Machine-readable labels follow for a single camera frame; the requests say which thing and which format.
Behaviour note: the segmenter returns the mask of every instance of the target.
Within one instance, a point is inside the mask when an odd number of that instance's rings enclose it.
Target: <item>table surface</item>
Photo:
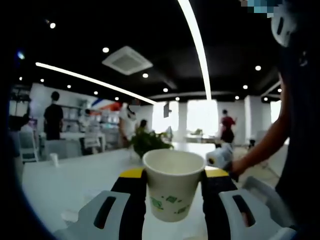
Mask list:
[[[215,149],[212,143],[174,143],[176,150],[192,152],[205,158]],[[34,212],[50,232],[66,228],[61,213],[79,211],[84,197],[90,192],[110,190],[120,173],[142,166],[141,160],[131,158],[127,149],[119,149],[90,156],[59,161],[54,167],[51,161],[26,163],[22,176],[22,188]],[[179,222],[168,223],[155,218],[146,197],[146,214],[142,238],[146,240],[179,240],[206,236],[207,226],[203,213],[200,183],[188,216]]]

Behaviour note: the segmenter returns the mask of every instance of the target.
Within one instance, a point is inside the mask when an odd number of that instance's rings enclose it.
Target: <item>bright window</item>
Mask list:
[[[153,105],[152,130],[157,134],[163,133],[171,126],[172,131],[177,131],[179,127],[179,104],[177,101],[169,102],[169,117],[164,118],[164,106],[167,102],[158,102]]]
[[[186,129],[216,136],[219,131],[218,104],[216,100],[190,100],[187,102]]]
[[[274,123],[278,119],[280,114],[281,100],[270,102],[270,109],[271,109],[271,123]]]

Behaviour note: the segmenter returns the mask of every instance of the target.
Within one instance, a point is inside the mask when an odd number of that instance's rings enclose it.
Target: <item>led strip light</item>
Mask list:
[[[75,72],[72,72],[72,71],[68,71],[68,70],[65,70],[65,69],[62,69],[62,68],[59,68],[59,67],[56,67],[56,66],[51,66],[51,65],[48,65],[48,64],[44,64],[44,63],[41,63],[41,62],[36,62],[35,63],[36,66],[38,67],[41,67],[41,68],[45,68],[45,69],[50,69],[50,70],[53,70],[53,71],[56,71],[56,72],[60,72],[60,73],[63,73],[63,74],[68,74],[70,76],[73,76],[73,77],[76,77],[76,78],[79,78],[79,79],[83,79],[83,80],[86,80],[86,81],[89,81],[91,83],[94,83],[94,84],[99,84],[101,86],[104,86],[106,88],[109,88],[109,89],[112,89],[112,90],[115,90],[115,91],[118,91],[120,93],[123,93],[123,94],[127,94],[131,97],[134,97],[136,99],[140,99],[142,101],[145,101],[149,104],[157,104],[156,101],[153,101],[149,98],[146,98],[144,96],[140,96],[138,94],[135,94],[131,91],[127,91],[125,89],[122,89],[120,87],[117,87],[117,86],[113,86],[111,84],[108,84],[108,83],[105,83],[103,81],[99,81],[97,79],[94,79],[94,78],[91,78],[91,77],[88,77],[88,76],[84,76],[84,75],[81,75],[81,74],[78,74],[78,73],[75,73]]]
[[[204,82],[206,99],[211,100],[211,87],[210,87],[210,78],[209,78],[207,59],[206,59],[204,44],[202,42],[200,30],[197,24],[196,16],[194,14],[194,11],[192,10],[189,0],[178,0],[178,2],[183,11],[185,19],[188,23],[188,26],[194,41],[194,45],[196,48],[196,52],[198,53],[200,68],[202,71],[202,77]]]

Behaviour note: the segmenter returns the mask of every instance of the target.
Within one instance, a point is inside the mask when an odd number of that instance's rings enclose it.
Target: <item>black ceiling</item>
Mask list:
[[[192,0],[204,44],[213,98],[228,101],[235,95],[261,95],[278,81],[275,66],[278,46],[270,19],[251,13],[238,0]],[[56,23],[51,29],[49,22]],[[111,99],[128,96],[114,90],[35,66],[52,65],[121,87],[144,97],[163,95],[156,101],[174,99],[176,93],[204,92],[199,59],[187,21],[177,0],[86,1],[76,4],[35,4],[23,14],[17,29],[18,48],[25,59],[17,65],[25,83]],[[130,46],[153,67],[123,75],[102,61],[123,46]],[[108,47],[110,52],[103,53]],[[176,89],[168,85],[173,83]],[[203,94],[181,100],[205,98]]]

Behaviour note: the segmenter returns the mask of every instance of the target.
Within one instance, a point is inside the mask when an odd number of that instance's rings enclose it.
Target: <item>white paper cup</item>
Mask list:
[[[58,154],[56,153],[50,153],[50,158],[53,161],[54,166],[57,168],[59,167],[59,161],[58,161]]]
[[[165,222],[184,219],[192,204],[205,160],[195,154],[157,149],[143,156],[151,210]]]

